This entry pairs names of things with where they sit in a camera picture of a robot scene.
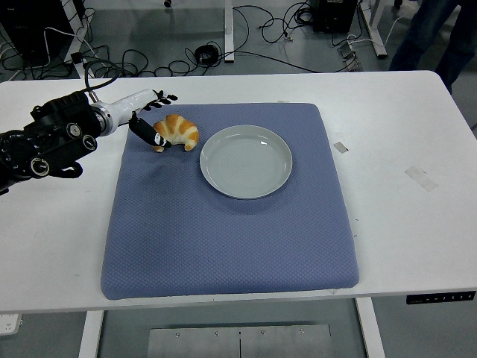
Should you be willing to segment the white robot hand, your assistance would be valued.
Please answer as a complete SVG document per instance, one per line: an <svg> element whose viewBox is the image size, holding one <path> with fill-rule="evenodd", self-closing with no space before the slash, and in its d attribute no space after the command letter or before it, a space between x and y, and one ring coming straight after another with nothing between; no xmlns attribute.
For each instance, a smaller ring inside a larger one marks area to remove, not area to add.
<svg viewBox="0 0 477 358"><path fill-rule="evenodd" d="M108 123L112 131L118 126L126 124L135 135L147 144L169 148L171 143L144 119L140 118L139 112L142 110L149 111L153 107L161 108L161 106L171 104L177 99L176 95L165 94L162 90L156 92L153 89L145 89L111 104L109 115L107 115Z"/></svg>

